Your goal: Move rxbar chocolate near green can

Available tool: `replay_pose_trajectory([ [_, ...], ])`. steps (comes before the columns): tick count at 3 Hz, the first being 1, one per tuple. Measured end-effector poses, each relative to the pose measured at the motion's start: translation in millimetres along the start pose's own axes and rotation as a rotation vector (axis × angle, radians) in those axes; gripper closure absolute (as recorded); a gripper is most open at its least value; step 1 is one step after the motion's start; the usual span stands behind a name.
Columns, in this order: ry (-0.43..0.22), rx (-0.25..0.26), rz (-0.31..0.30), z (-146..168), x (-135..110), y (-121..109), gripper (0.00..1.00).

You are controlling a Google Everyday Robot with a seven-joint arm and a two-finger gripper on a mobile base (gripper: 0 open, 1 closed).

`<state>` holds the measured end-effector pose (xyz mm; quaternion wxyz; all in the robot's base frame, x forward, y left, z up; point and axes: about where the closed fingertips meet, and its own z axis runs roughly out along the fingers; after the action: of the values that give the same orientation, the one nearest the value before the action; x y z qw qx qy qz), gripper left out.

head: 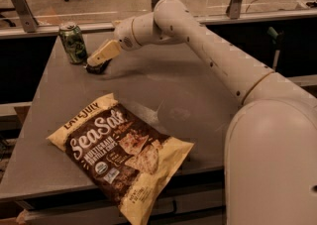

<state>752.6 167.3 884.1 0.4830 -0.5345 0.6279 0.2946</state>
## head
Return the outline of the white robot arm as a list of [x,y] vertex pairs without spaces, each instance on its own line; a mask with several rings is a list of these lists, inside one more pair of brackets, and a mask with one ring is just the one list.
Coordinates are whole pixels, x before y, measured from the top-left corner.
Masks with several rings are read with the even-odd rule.
[[241,104],[227,130],[227,225],[317,225],[317,99],[199,24],[179,0],[117,24],[88,59],[121,50],[185,43]]

